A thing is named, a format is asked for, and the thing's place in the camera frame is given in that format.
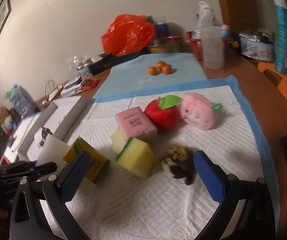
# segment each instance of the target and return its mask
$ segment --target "plastic bag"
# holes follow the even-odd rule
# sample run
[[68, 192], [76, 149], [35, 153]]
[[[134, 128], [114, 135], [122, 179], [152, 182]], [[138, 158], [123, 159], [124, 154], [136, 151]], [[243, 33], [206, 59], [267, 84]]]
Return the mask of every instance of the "plastic bag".
[[34, 106], [34, 100], [29, 93], [22, 86], [18, 86], [17, 84], [6, 93], [6, 99], [9, 99], [10, 103], [12, 103], [22, 119], [29, 109]]
[[197, 29], [192, 33], [191, 38], [201, 39], [199, 31], [200, 27], [218, 26], [221, 27], [221, 23], [216, 19], [212, 7], [205, 3], [199, 2], [199, 15], [197, 20]]
[[122, 56], [141, 51], [154, 38], [155, 28], [145, 16], [118, 15], [101, 37], [106, 53]]

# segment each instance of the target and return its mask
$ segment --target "white absorbent pad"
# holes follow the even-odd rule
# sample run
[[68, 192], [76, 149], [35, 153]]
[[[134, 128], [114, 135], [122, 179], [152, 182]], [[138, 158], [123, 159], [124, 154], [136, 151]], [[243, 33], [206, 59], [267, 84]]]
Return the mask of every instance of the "white absorbent pad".
[[[217, 123], [211, 130], [198, 130], [181, 122], [151, 143], [154, 154], [158, 157], [167, 148], [181, 145], [203, 150], [213, 163], [239, 179], [264, 177], [277, 223], [279, 192], [270, 149], [237, 80], [230, 76], [100, 98], [86, 107], [65, 141], [71, 144], [81, 136], [112, 160], [97, 185], [84, 179], [73, 200], [66, 203], [91, 239], [195, 239], [214, 214], [218, 203], [211, 199], [198, 175], [194, 184], [187, 186], [184, 179], [170, 178], [156, 165], [149, 178], [140, 179], [114, 163], [110, 149], [109, 136], [117, 128], [115, 114], [135, 106], [144, 110], [158, 97], [182, 96], [185, 92], [202, 94], [213, 104], [221, 103]], [[53, 232], [60, 235], [45, 201], [42, 206]]]

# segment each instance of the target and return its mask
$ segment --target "pink box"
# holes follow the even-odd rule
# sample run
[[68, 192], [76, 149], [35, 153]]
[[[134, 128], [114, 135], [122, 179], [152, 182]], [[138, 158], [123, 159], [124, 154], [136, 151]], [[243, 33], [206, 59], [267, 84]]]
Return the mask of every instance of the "pink box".
[[135, 137], [150, 141], [157, 136], [157, 128], [138, 106], [116, 114], [115, 118], [125, 140]]

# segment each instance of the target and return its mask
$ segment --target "red basket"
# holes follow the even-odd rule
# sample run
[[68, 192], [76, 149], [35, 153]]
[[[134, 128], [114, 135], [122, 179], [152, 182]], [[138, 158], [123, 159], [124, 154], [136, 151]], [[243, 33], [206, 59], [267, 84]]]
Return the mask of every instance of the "red basket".
[[186, 39], [190, 41], [190, 44], [192, 46], [192, 52], [195, 55], [196, 59], [199, 62], [202, 62], [203, 55], [202, 55], [202, 45], [201, 45], [201, 39], [192, 39], [191, 35], [193, 32], [186, 32]]

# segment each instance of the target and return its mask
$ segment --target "light blue pad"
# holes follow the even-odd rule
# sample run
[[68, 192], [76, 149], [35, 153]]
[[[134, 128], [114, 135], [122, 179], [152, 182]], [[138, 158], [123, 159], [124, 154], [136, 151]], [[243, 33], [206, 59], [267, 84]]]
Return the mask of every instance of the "light blue pad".
[[[174, 73], [149, 75], [147, 67], [160, 60], [171, 65]], [[207, 77], [191, 53], [147, 54], [114, 66], [94, 98], [204, 79]]]

